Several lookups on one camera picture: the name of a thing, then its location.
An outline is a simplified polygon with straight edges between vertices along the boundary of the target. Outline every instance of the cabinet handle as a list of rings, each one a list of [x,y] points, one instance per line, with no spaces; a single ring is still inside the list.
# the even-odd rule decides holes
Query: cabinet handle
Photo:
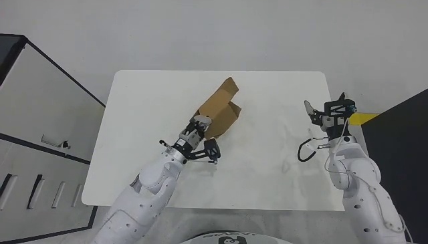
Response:
[[[46,140],[44,140],[43,138],[45,137],[45,135],[42,135],[41,136],[41,139],[40,139],[40,142],[42,142],[42,143],[44,143],[44,144],[48,144],[48,145],[50,145],[50,146],[55,146],[56,148],[67,148],[67,149],[70,149],[72,146],[70,146],[69,144],[68,144],[68,140],[66,140],[66,141],[63,141],[63,142],[61,142],[61,143],[59,143],[59,144],[54,144],[54,143],[51,143],[51,142],[49,142],[49,141],[46,141]]]

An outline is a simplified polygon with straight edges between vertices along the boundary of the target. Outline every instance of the brown cardboard box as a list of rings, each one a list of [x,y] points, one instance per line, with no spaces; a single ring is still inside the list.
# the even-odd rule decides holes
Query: brown cardboard box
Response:
[[[238,119],[241,108],[230,101],[238,91],[232,77],[228,77],[196,111],[195,115],[205,115],[213,120],[205,133],[206,139],[218,138]]]

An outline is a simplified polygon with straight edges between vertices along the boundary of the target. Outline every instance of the white table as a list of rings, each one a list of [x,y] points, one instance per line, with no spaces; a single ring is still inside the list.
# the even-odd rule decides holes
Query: white table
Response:
[[[330,101],[320,72],[121,71],[115,75],[82,200],[111,205],[142,166],[173,143],[195,110],[227,78],[242,108],[218,139],[214,166],[189,162],[168,207],[343,211],[342,192],[324,170],[327,151],[298,162],[300,143],[325,136],[311,124],[303,101]]]

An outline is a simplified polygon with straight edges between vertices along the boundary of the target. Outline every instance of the yellow tape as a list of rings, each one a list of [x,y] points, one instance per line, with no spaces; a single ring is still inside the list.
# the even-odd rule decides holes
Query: yellow tape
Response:
[[[369,120],[373,119],[376,116],[378,116],[378,114],[354,113],[349,119],[349,124],[350,125],[361,125],[361,124],[368,122]]]

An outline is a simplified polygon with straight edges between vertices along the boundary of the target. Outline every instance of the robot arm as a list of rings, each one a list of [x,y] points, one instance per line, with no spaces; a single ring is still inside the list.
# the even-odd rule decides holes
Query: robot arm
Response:
[[[168,204],[177,179],[187,160],[208,156],[217,164],[221,156],[215,139],[204,142],[205,149],[194,152],[205,137],[211,119],[196,116],[179,134],[173,146],[166,146],[160,158],[146,165],[110,207],[92,244],[133,244],[145,236],[156,218]]]
[[[348,131],[348,119],[356,111],[355,102],[342,94],[337,101],[325,103],[320,112],[305,101],[313,124],[327,132],[329,148],[324,168],[333,185],[343,190],[343,205],[361,243],[406,243],[405,225],[388,192],[381,186],[381,172]]]

